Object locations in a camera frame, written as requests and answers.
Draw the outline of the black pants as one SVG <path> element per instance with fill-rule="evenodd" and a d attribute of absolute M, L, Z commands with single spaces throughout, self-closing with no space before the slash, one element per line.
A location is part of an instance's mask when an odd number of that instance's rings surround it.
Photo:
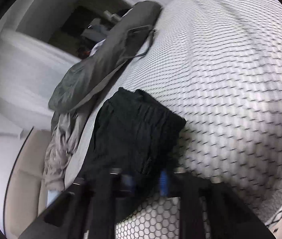
<path fill-rule="evenodd" d="M 147 182 L 172 153 L 185 123 L 145 91 L 119 88 L 98 111 L 80 177 L 96 180 L 117 168 L 136 185 Z"/>

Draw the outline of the light blue pillow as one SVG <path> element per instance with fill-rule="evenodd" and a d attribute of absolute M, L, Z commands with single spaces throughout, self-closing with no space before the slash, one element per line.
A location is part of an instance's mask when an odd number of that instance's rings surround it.
<path fill-rule="evenodd" d="M 61 194 L 62 192 L 58 190 L 48 190 L 47 191 L 47 203 L 46 207 L 50 206 Z"/>

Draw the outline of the grey rumpled duvet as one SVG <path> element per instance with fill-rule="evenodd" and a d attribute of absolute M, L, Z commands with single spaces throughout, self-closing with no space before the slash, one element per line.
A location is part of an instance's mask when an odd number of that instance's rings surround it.
<path fill-rule="evenodd" d="M 51 141 L 45 154 L 44 179 L 47 190 L 65 190 L 65 171 L 78 148 L 92 104 L 65 114 L 54 112 L 51 121 Z"/>

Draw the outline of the beige upholstered headboard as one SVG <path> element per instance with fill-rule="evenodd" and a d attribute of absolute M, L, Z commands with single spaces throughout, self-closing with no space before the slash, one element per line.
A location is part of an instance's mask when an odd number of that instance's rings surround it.
<path fill-rule="evenodd" d="M 45 153 L 50 132 L 32 129 L 13 166 L 4 203 L 6 238 L 18 238 L 46 209 Z"/>

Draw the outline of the white honeycomb mattress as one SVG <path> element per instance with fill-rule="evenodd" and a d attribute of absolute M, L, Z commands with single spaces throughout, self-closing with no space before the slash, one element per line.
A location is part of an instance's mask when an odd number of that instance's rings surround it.
<path fill-rule="evenodd" d="M 114 86 L 186 119 L 181 163 L 228 182 L 265 223 L 282 216 L 282 4 L 174 0 L 149 54 Z"/>

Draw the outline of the dark grey sleeping bag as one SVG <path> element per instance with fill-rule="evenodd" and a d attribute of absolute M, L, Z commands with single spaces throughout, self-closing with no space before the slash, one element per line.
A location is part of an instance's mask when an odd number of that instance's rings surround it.
<path fill-rule="evenodd" d="M 149 37 L 161 12 L 153 1 L 136 3 L 110 30 L 95 54 L 73 65 L 55 88 L 49 109 L 64 114 L 78 109 L 100 93 L 123 65 L 134 57 Z"/>

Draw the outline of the white sheer curtain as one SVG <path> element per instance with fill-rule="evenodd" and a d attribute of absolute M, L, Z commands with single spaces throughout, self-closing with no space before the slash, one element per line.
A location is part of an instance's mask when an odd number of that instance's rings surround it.
<path fill-rule="evenodd" d="M 68 69 L 80 60 L 9 29 L 0 34 L 0 113 L 23 129 L 50 129 L 48 102 Z"/>

